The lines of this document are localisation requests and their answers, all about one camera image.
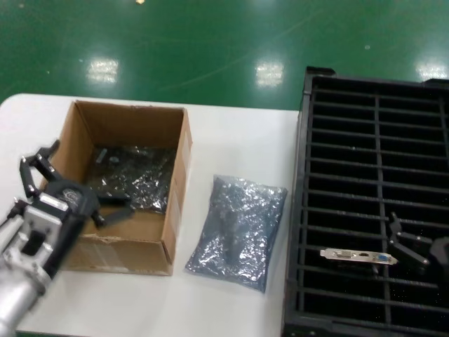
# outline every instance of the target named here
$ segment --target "cardboard box flap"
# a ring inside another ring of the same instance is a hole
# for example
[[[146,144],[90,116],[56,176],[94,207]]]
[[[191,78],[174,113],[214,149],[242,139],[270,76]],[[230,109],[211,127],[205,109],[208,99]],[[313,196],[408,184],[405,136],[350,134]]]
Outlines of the cardboard box flap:
[[[184,116],[181,108],[81,101],[76,106],[96,145],[177,147]]]

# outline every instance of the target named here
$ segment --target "green epoxy floor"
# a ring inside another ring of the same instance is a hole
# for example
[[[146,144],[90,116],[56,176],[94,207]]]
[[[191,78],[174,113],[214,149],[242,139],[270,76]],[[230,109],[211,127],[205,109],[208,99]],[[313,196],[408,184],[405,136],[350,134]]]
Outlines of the green epoxy floor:
[[[0,0],[0,102],[46,93],[297,110],[307,65],[446,78],[448,16],[445,0]]]

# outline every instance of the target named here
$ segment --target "metal robot arm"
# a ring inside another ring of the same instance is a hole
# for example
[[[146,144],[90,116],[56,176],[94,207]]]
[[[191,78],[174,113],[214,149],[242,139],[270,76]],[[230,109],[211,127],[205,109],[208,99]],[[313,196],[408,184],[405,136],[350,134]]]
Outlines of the metal robot arm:
[[[21,319],[45,294],[89,218],[101,228],[132,216],[127,194],[97,195],[89,187],[64,179],[49,159],[59,147],[42,147],[20,160],[20,175],[28,200],[15,200],[3,226],[16,217],[22,224],[0,253],[0,337],[14,336]],[[48,181],[43,190],[34,184],[31,168]],[[123,208],[108,216],[101,204]]]

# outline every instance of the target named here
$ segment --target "silver anti-static bag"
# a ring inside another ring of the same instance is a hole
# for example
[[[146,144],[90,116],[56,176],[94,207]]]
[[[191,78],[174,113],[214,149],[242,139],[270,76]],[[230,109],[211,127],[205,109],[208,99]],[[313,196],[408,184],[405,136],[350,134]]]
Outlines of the silver anti-static bag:
[[[186,268],[265,292],[287,189],[215,176],[209,213]]]

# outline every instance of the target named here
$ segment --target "metal bracket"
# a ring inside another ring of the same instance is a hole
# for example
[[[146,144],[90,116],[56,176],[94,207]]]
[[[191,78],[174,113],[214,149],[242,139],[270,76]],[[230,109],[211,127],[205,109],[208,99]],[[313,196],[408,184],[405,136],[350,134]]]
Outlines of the metal bracket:
[[[68,209],[68,205],[47,194],[39,196],[42,202],[63,211]],[[53,252],[53,248],[58,240],[61,228],[61,220],[47,214],[33,206],[27,206],[23,214],[23,222],[15,239],[5,250],[3,256],[9,268],[24,270],[41,286],[41,291],[45,291],[51,282],[51,278],[43,269],[44,264]],[[29,256],[22,253],[23,248],[28,243],[32,231],[42,234],[45,239],[39,250]]]

